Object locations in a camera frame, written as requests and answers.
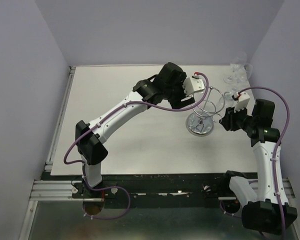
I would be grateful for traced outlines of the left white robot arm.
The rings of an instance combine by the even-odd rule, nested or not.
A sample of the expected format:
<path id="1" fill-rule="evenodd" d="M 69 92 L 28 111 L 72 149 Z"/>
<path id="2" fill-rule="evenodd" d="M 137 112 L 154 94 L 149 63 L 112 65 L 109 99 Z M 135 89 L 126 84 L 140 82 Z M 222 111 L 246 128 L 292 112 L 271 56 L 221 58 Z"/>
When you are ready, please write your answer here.
<path id="1" fill-rule="evenodd" d="M 101 162 L 107 157 L 104 143 L 126 122 L 147 109 L 167 100 L 175 112 L 195 102 L 187 98 L 184 82 L 187 74 L 178 65 L 168 62 L 158 74 L 140 80 L 132 91 L 110 111 L 89 123 L 83 120 L 75 126 L 75 144 L 85 161 L 83 191 L 91 198 L 101 191 Z"/>

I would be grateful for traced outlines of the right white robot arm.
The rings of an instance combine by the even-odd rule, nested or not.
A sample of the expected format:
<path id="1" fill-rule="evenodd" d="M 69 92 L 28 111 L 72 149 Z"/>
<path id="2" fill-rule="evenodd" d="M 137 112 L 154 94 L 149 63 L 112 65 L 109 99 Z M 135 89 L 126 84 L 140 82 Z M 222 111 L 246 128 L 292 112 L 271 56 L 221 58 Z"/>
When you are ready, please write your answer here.
<path id="1" fill-rule="evenodd" d="M 228 107 L 219 121 L 226 131 L 243 130 L 250 138 L 256 159 L 258 189 L 253 190 L 244 174 L 226 172 L 220 191 L 235 194 L 242 207 L 241 220 L 246 229 L 273 235 L 284 235 L 297 218 L 295 207 L 289 205 L 280 164 L 280 131 L 272 127 L 275 104 L 257 99 L 248 115 L 249 97 L 238 96 L 234 107 Z"/>

